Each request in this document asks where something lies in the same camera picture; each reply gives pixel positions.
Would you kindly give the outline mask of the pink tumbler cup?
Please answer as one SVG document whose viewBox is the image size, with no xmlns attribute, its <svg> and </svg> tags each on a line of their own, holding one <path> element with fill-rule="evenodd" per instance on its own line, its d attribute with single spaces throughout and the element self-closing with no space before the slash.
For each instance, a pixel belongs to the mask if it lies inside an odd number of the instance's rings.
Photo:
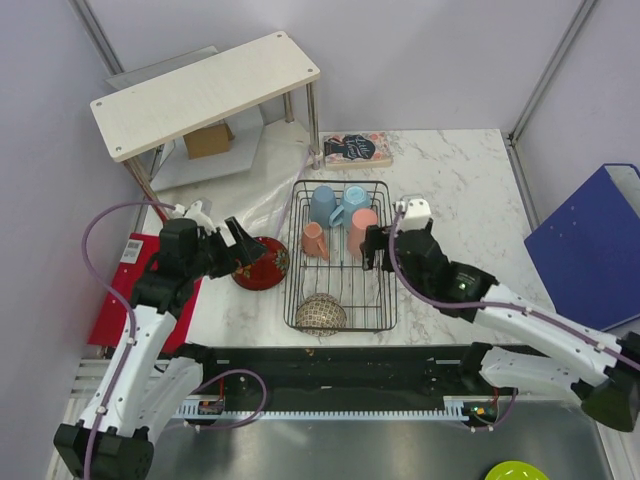
<svg viewBox="0 0 640 480">
<path fill-rule="evenodd" d="M 360 208 L 351 217 L 351 227 L 347 236 L 347 250 L 356 259 L 362 259 L 360 246 L 365 241 L 369 226 L 378 223 L 378 216 L 371 208 Z"/>
</svg>

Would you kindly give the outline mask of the red floral plate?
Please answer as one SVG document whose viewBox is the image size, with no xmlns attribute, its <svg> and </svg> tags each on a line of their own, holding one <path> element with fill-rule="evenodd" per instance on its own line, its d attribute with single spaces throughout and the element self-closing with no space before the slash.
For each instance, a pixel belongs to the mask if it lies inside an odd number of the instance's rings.
<svg viewBox="0 0 640 480">
<path fill-rule="evenodd" d="M 259 236 L 256 240 L 267 248 L 267 252 L 256 263 L 234 272 L 232 279 L 246 290 L 264 291 L 284 280 L 290 256 L 288 249 L 277 239 Z"/>
</svg>

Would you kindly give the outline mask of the pink mug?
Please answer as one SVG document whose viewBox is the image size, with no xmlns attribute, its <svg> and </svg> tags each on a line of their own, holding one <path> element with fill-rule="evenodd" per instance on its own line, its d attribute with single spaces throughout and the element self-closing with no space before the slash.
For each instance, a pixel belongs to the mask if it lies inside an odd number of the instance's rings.
<svg viewBox="0 0 640 480">
<path fill-rule="evenodd" d="M 304 227 L 301 246 L 307 256 L 321 258 L 324 261 L 330 258 L 324 230 L 317 222 L 310 222 Z"/>
</svg>

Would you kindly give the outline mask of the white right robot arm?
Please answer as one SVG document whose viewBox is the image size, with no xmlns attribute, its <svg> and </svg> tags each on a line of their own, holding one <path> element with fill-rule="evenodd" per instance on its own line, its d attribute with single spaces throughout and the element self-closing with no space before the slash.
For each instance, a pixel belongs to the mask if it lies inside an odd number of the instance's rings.
<svg viewBox="0 0 640 480">
<path fill-rule="evenodd" d="M 416 298 L 440 313 L 502 331 L 535 349 L 508 356 L 490 344 L 471 344 L 458 368 L 467 392 L 487 387 L 531 388 L 564 396 L 593 420 L 630 433 L 639 418 L 639 335 L 618 337 L 538 309 L 493 275 L 451 261 L 431 228 L 398 231 L 370 226 L 360 246 L 369 270 L 377 251 L 383 268 Z"/>
</svg>

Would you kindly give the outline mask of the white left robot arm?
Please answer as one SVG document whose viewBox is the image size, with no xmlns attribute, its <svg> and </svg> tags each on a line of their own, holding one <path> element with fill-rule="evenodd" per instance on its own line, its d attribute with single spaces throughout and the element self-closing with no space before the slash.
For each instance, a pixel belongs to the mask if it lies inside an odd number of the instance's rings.
<svg viewBox="0 0 640 480">
<path fill-rule="evenodd" d="M 267 252 L 235 218 L 225 223 L 232 245 L 219 229 L 189 218 L 169 220 L 161 229 L 158 251 L 124 302 L 125 325 L 99 387 L 80 418 L 55 433 L 54 446 L 75 477 L 145 478 L 159 436 L 186 397 L 218 385 L 215 364 L 189 357 L 171 359 L 155 383 L 149 378 L 195 284 L 231 275 Z"/>
</svg>

